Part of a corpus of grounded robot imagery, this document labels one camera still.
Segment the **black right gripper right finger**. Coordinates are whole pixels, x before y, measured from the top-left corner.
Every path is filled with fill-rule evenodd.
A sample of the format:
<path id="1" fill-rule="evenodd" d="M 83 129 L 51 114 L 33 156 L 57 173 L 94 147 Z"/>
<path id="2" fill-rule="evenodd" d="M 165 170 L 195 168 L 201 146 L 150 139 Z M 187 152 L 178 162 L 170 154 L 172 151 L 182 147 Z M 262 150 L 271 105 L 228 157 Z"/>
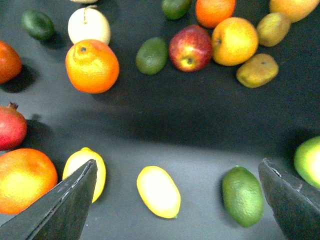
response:
<path id="1" fill-rule="evenodd" d="M 273 217 L 288 240 L 320 238 L 320 191 L 266 158 L 258 175 Z"/>

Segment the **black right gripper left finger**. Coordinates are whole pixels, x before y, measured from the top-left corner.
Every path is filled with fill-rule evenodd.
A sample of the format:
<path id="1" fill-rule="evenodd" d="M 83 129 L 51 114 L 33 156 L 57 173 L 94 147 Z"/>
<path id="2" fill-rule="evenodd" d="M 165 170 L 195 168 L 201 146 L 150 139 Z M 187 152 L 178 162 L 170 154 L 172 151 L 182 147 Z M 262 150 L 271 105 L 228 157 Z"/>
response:
<path id="1" fill-rule="evenodd" d="M 97 179 L 90 159 L 52 190 L 1 225 L 2 240 L 78 240 L 92 204 Z"/>

